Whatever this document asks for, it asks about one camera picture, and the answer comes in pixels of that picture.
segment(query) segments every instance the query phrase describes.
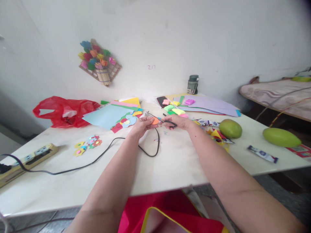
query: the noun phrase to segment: bed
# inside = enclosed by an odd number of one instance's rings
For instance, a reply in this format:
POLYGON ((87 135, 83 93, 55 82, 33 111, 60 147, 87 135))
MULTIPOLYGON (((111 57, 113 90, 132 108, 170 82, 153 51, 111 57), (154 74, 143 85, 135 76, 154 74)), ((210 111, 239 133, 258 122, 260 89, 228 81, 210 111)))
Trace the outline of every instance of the bed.
POLYGON ((239 92, 245 98, 279 112, 301 101, 284 113, 311 122, 311 99, 306 99, 311 98, 311 82, 283 78, 276 82, 260 83, 259 77, 255 77, 239 92))

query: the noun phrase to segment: mango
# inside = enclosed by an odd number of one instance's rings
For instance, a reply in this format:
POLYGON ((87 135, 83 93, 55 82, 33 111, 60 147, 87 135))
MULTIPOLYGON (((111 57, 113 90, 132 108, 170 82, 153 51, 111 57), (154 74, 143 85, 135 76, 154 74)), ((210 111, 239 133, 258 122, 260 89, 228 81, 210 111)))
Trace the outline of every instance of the mango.
POLYGON ((242 135, 242 127, 231 119, 223 120, 219 125, 219 130, 229 139, 237 139, 242 135))
POLYGON ((281 147, 297 147, 301 144, 301 140, 291 132, 279 128, 264 129, 262 135, 268 142, 281 147))

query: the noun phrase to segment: scissors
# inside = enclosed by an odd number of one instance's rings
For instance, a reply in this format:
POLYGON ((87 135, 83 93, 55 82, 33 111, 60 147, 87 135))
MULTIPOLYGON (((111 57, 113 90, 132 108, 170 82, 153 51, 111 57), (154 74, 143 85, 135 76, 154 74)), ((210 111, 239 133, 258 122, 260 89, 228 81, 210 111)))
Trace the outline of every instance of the scissors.
POLYGON ((159 121, 161 121, 162 123, 165 123, 165 122, 171 123, 173 126, 170 126, 170 128, 176 128, 176 127, 177 127, 177 125, 176 125, 174 122, 171 122, 171 121, 169 121, 169 120, 163 121, 160 117, 156 117, 156 116, 152 115, 151 113, 149 113, 149 111, 147 112, 147 114, 150 115, 150 116, 152 116, 152 117, 157 118, 157 119, 158 119, 159 121))

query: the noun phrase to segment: water bottle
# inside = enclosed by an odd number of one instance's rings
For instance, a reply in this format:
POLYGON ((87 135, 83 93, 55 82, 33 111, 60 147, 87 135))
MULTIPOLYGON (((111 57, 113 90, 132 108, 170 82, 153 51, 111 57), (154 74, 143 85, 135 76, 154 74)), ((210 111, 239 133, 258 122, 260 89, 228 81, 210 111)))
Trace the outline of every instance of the water bottle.
POLYGON ((198 82, 199 82, 199 76, 198 75, 193 74, 193 75, 189 76, 187 94, 197 94, 198 93, 198 82))

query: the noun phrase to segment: phone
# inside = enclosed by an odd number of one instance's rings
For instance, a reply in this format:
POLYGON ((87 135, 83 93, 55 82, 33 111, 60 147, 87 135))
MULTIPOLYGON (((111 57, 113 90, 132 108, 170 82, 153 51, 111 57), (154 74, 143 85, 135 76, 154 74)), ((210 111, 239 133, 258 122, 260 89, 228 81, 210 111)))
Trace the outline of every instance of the phone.
POLYGON ((166 107, 167 105, 163 105, 163 100, 167 99, 165 96, 158 97, 156 100, 158 101, 161 108, 166 107))

